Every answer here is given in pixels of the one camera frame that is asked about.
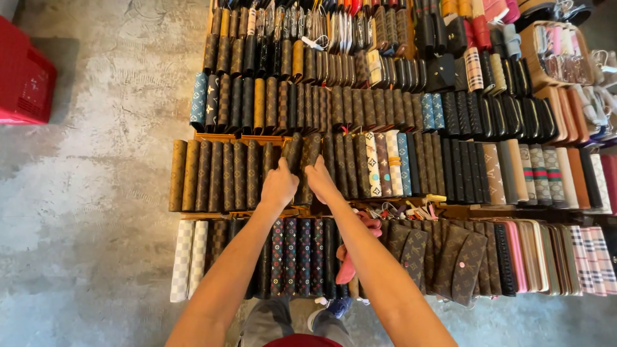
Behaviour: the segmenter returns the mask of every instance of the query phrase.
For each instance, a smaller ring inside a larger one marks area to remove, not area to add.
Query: gray pants
[[[238,346],[263,347],[293,333],[289,297],[260,300],[244,323]],[[326,310],[319,312],[313,321],[313,335],[328,338],[343,347],[354,346],[343,323]]]

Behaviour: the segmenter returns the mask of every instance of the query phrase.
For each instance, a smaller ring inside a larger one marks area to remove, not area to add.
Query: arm
[[[396,347],[456,346],[409,274],[355,215],[320,156],[305,169],[308,185],[328,205],[364,292]]]
[[[257,258],[276,218],[291,201],[298,178],[281,158],[263,183],[251,219],[227,245],[201,280],[167,340],[172,346],[223,346],[225,333],[242,303]]]

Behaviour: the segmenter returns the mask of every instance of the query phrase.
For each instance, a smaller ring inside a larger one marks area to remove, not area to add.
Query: red plastic crate
[[[0,16],[0,124],[46,124],[56,68]]]

